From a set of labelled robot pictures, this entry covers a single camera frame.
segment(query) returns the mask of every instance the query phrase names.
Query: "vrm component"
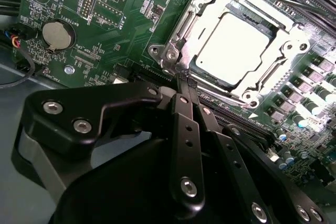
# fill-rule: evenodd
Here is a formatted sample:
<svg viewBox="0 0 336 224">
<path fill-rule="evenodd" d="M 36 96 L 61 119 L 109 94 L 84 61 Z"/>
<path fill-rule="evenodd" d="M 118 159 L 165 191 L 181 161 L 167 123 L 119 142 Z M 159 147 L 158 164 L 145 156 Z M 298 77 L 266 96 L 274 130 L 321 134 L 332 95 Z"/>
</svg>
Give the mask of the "vrm component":
<svg viewBox="0 0 336 224">
<path fill-rule="evenodd" d="M 304 119 L 301 115 L 293 116 L 292 120 L 300 128 L 305 128 L 308 126 L 308 120 Z"/>
<path fill-rule="evenodd" d="M 318 95 L 328 103 L 336 102 L 336 95 L 331 93 L 329 90 L 322 89 L 318 92 Z"/>
<path fill-rule="evenodd" d="M 305 107 L 312 115 L 319 115 L 322 112 L 322 109 L 314 102 L 308 102 Z"/>
<path fill-rule="evenodd" d="M 42 27 L 43 40 L 49 50 L 55 52 L 72 47 L 76 42 L 73 27 L 62 19 L 53 19 Z"/>
<path fill-rule="evenodd" d="M 326 71 L 326 72 L 331 72 L 335 69 L 335 66 L 333 63 L 330 61 L 324 59 L 321 56 L 317 56 L 314 61 L 312 62 L 315 66 L 319 67 L 320 69 Z"/>
</svg>

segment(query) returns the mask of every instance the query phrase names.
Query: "black metal bracket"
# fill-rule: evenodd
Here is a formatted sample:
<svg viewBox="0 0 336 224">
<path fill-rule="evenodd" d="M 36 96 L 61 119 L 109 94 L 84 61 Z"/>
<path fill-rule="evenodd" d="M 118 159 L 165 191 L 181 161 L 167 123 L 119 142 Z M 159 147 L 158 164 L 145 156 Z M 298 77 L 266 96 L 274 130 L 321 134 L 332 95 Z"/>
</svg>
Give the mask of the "black metal bracket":
<svg viewBox="0 0 336 224">
<path fill-rule="evenodd" d="M 90 156 L 104 120 L 117 121 L 122 110 L 155 107 L 161 100 L 147 82 L 40 91 L 26 99 L 21 124 L 38 143 L 68 159 L 81 159 Z"/>
<path fill-rule="evenodd" d="M 223 133 L 234 139 L 257 187 L 271 191 L 263 197 L 270 202 L 281 223 L 328 223 L 322 210 L 243 132 L 237 131 L 234 125 L 228 125 L 223 128 Z"/>
<path fill-rule="evenodd" d="M 205 188 L 209 189 L 209 184 L 205 186 L 203 177 L 202 150 L 210 147 L 212 152 L 208 158 L 216 164 L 216 169 L 219 167 L 218 171 L 228 185 L 224 191 L 230 190 L 237 202 L 237 219 L 244 223 L 273 223 L 276 220 L 305 223 L 307 219 L 311 223 L 328 222 L 322 211 L 248 136 L 234 126 L 220 131 L 213 112 L 198 101 L 197 83 L 184 75 L 177 76 L 175 81 L 176 92 L 171 95 L 162 94 L 147 82 L 37 92 L 26 100 L 13 153 L 19 153 L 22 160 L 27 160 L 26 164 L 30 165 L 26 174 L 31 176 L 33 167 L 36 174 L 32 180 L 42 182 L 55 201 L 61 199 L 64 206 L 72 206 L 71 202 L 77 202 L 79 195 L 85 194 L 82 197 L 82 204 L 85 204 L 84 199 L 97 199 L 97 191 L 103 193 L 103 188 L 87 189 L 96 182 L 90 178 L 91 174 L 99 176 L 99 185 L 113 181 L 128 193 L 123 186 L 125 171 L 117 165 L 127 164 L 134 173 L 127 177 L 139 179 L 139 185 L 142 185 L 138 190 L 132 189 L 134 194 L 147 197 L 150 192 L 150 199 L 141 202 L 152 207 L 158 200 L 162 204 L 162 200 L 163 206 L 155 206 L 158 211 L 168 209 L 178 219 L 193 219 L 209 212 L 214 215 L 205 201 Z M 106 166 L 91 170 L 90 154 L 102 137 L 141 130 L 153 132 L 155 136 L 139 147 L 148 158 L 133 149 L 129 152 L 132 153 L 130 159 L 124 154 L 116 163 L 112 160 Z M 142 166 L 133 165 L 139 159 L 143 159 L 141 164 L 146 166 L 143 169 L 148 176 L 146 179 L 141 178 Z M 110 170 L 120 177 L 116 179 Z M 156 176 L 160 186 L 153 182 Z M 160 191 L 160 196 L 155 195 L 148 184 Z M 110 188 L 107 191 L 119 200 L 124 198 Z M 76 213 L 82 212 L 77 206 L 75 208 Z M 319 213 L 321 221 L 313 211 Z"/>
</svg>

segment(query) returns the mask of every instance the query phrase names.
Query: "black mounting arm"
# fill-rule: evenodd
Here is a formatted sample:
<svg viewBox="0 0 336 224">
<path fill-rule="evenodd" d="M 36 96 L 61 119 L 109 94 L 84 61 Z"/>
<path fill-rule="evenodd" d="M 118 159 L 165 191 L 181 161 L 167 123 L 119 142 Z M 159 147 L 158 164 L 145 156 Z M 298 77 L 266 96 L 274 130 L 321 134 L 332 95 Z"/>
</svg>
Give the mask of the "black mounting arm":
<svg viewBox="0 0 336 224">
<path fill-rule="evenodd" d="M 175 84 L 27 98 L 12 161 L 58 203 L 50 223 L 328 223 L 246 135 L 232 125 L 221 133 L 197 83 Z M 140 131 L 152 138 L 91 168 L 95 147 Z"/>
</svg>

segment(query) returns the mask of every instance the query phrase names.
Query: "motherboard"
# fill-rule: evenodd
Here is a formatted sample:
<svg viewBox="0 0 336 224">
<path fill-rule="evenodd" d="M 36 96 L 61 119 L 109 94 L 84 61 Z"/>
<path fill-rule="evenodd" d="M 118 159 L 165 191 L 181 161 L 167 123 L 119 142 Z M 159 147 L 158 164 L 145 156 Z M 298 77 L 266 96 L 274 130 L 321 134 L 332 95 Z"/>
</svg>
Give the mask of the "motherboard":
<svg viewBox="0 0 336 224">
<path fill-rule="evenodd" d="M 336 0 L 294 1 L 336 13 Z M 284 151 L 268 155 L 296 183 L 336 162 L 331 17 L 279 0 L 22 0 L 19 20 L 38 30 L 22 48 L 65 87 L 188 71 L 220 124 L 276 138 Z"/>
</svg>

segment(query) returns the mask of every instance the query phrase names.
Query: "colored wires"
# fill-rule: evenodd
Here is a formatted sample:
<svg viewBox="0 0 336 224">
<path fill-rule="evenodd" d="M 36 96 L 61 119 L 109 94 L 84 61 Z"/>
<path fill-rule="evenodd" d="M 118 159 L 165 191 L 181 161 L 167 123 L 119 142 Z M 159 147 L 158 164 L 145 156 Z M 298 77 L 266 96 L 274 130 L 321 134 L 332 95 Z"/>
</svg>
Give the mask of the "colored wires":
<svg viewBox="0 0 336 224">
<path fill-rule="evenodd" d="M 35 63 L 32 59 L 32 57 L 30 56 L 30 54 L 23 48 L 21 48 L 20 42 L 18 41 L 19 37 L 15 34 L 10 34 L 8 31 L 4 32 L 4 39 L 7 39 L 8 42 L 12 43 L 12 46 L 14 48 L 16 48 L 17 52 L 20 53 L 20 55 L 26 59 L 26 61 L 29 64 L 29 71 L 19 80 L 10 82 L 10 83 L 5 83 L 5 84 L 0 84 L 0 89 L 5 89 L 5 88 L 11 88 L 14 86 L 17 86 L 23 82 L 25 82 L 26 80 L 28 80 L 35 72 L 36 70 L 36 66 Z M 0 44 L 1 47 L 5 48 L 5 49 L 11 49 L 12 47 L 9 46 L 9 43 L 7 43 L 6 41 L 1 41 L 2 44 Z"/>
</svg>

